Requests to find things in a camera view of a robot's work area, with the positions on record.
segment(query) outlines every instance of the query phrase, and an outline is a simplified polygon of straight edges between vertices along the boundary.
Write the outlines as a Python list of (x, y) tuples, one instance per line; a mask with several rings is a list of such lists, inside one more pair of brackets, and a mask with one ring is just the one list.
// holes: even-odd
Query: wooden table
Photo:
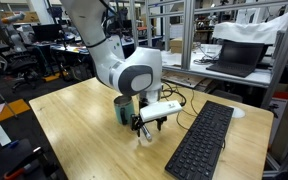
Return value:
[[(190, 106), (193, 91), (179, 88)], [(95, 78), (30, 101), (56, 156), (69, 179), (172, 179), (164, 167), (187, 132), (168, 116), (159, 132), (147, 124), (153, 140), (138, 138), (129, 126), (118, 124), (113, 99), (119, 94)], [(172, 95), (169, 100), (180, 97)], [(199, 111), (206, 100), (240, 107), (246, 112), (232, 119), (214, 179), (262, 179), (273, 114), (271, 112), (195, 92)], [(179, 122), (189, 127), (194, 116), (182, 112)]]

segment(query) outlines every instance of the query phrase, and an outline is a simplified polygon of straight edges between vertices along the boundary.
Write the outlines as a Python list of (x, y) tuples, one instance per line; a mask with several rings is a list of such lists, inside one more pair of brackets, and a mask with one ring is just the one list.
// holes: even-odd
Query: mug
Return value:
[(114, 99), (114, 108), (117, 121), (126, 125), (131, 123), (131, 115), (134, 113), (134, 104), (131, 96), (118, 96)]

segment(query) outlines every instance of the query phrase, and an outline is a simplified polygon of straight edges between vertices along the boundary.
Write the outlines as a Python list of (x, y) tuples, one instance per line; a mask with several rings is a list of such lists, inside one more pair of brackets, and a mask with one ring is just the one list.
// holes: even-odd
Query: open laptop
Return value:
[(224, 41), (219, 60), (206, 68), (239, 77), (251, 74), (263, 52), (264, 44)]

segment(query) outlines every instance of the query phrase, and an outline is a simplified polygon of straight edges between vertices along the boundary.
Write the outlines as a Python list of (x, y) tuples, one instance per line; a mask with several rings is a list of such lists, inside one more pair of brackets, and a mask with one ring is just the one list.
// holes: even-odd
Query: metal shelving unit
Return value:
[[(177, 12), (169, 12), (169, 5), (184, 2), (184, 10)], [(263, 83), (254, 83), (243, 81), (243, 79), (229, 78), (217, 75), (209, 75), (205, 73), (200, 73), (197, 71), (192, 71), (190, 68), (191, 61), (191, 48), (193, 43), (193, 22), (194, 22), (194, 14), (205, 14), (211, 12), (220, 12), (220, 11), (231, 11), (231, 10), (239, 10), (239, 9), (249, 9), (249, 8), (262, 8), (262, 7), (270, 7), (270, 6), (279, 6), (279, 5), (288, 5), (288, 0), (274, 0), (274, 1), (265, 1), (265, 2), (256, 2), (256, 3), (245, 3), (245, 4), (234, 4), (234, 5), (226, 5), (219, 6), (214, 8), (203, 8), (203, 9), (195, 9), (195, 1), (193, 0), (169, 0), (169, 1), (161, 1), (158, 3), (150, 3), (149, 0), (145, 0), (145, 8), (146, 8), (146, 19), (149, 21), (152, 18), (164, 18), (164, 22), (169, 22), (170, 17), (175, 16), (184, 16), (184, 29), (183, 29), (183, 45), (182, 45), (182, 57), (181, 57), (181, 68), (172, 68), (165, 67), (164, 69), (177, 71), (187, 74), (195, 74), (204, 77), (225, 80), (229, 82), (235, 82), (240, 84), (246, 84), (250, 86), (263, 87), (266, 88), (266, 93), (262, 101), (261, 108), (267, 109), (274, 90), (279, 82), (279, 79), (282, 75), (283, 69), (288, 60), (288, 29), (283, 37), (282, 43), (280, 45), (280, 50), (277, 53), (275, 61), (278, 63), (274, 63), (272, 73), (271, 73), (271, 81), (268, 84)], [(165, 7), (164, 14), (150, 15), (150, 8), (154, 7)], [(169, 23), (165, 24), (166, 29), (169, 29)], [(169, 48), (169, 32), (165, 31), (165, 44), (168, 50)], [(150, 31), (147, 33), (148, 45), (152, 46), (152, 34)]]

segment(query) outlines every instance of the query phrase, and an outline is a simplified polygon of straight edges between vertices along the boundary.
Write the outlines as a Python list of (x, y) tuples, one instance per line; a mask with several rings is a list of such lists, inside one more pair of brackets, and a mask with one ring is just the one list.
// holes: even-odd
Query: white cover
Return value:
[(224, 22), (215, 25), (213, 38), (236, 42), (274, 44), (277, 31), (288, 27), (288, 13), (267, 23), (236, 24)]

